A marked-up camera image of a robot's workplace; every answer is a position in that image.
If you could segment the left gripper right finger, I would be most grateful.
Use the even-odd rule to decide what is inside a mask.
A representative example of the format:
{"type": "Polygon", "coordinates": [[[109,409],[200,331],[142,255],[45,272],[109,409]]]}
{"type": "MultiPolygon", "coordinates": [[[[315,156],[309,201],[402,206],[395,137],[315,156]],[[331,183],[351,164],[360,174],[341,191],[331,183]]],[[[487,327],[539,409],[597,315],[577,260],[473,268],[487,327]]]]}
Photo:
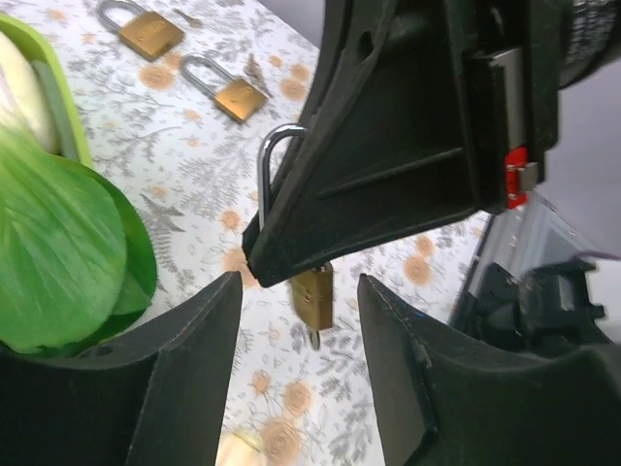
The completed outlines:
{"type": "Polygon", "coordinates": [[[358,305],[388,465],[616,465],[620,349],[554,359],[486,345],[372,276],[358,305]]]}

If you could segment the small brass padlock shackle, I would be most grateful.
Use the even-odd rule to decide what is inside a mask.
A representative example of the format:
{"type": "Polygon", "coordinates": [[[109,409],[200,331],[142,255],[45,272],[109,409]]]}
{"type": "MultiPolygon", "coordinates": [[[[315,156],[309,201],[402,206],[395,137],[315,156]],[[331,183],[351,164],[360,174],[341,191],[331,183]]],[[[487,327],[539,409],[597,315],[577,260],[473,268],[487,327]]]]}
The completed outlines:
{"type": "MultiPolygon", "coordinates": [[[[262,229],[271,201],[271,155],[279,141],[290,138],[304,138],[307,129],[293,123],[277,126],[271,130],[261,143],[257,153],[258,180],[258,224],[262,229]]],[[[333,326],[334,269],[330,262],[309,269],[288,281],[292,306],[296,316],[305,324],[317,330],[333,326]]]]}

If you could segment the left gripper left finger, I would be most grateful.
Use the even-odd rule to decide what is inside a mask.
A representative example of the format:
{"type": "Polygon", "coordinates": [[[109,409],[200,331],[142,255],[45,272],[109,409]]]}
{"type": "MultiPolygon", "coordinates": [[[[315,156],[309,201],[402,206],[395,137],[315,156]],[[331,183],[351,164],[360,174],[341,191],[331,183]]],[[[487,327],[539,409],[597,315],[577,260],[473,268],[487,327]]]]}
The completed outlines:
{"type": "Polygon", "coordinates": [[[243,298],[226,273],[74,358],[1,353],[5,465],[211,465],[243,298]]]}

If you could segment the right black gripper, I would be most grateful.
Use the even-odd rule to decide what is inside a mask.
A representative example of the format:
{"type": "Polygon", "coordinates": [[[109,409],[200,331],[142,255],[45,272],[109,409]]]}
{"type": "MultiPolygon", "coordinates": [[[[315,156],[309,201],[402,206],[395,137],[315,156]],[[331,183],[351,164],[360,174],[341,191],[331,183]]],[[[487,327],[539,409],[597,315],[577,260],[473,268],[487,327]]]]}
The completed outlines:
{"type": "Polygon", "coordinates": [[[467,161],[449,170],[459,214],[525,204],[560,139],[560,93],[620,57],[617,1],[450,1],[466,98],[467,161]]]}

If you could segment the large brass padlock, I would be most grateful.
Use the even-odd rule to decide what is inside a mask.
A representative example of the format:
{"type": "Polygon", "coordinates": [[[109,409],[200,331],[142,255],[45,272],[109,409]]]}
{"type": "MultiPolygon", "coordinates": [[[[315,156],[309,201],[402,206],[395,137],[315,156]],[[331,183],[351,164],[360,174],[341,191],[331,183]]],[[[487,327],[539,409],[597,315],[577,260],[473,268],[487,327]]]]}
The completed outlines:
{"type": "Polygon", "coordinates": [[[211,98],[214,104],[237,123],[244,123],[259,111],[267,96],[243,78],[234,78],[215,61],[201,53],[189,53],[180,60],[180,73],[195,88],[211,98]],[[220,90],[210,88],[191,72],[191,66],[202,66],[214,71],[225,80],[220,90]]]}
{"type": "Polygon", "coordinates": [[[100,1],[95,9],[103,26],[141,58],[153,62],[178,46],[185,33],[155,11],[145,10],[134,1],[100,1]],[[133,15],[124,25],[110,17],[110,11],[123,10],[133,15]]]}

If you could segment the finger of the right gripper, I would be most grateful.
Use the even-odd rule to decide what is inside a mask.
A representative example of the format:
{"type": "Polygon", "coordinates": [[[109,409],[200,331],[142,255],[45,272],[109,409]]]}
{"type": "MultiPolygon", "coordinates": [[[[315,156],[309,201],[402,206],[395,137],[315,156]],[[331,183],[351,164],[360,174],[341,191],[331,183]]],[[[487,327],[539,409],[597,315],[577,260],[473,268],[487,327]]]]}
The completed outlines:
{"type": "Polygon", "coordinates": [[[281,283],[340,256],[496,207],[475,150],[475,1],[329,1],[295,138],[246,229],[248,267],[281,283]]]}

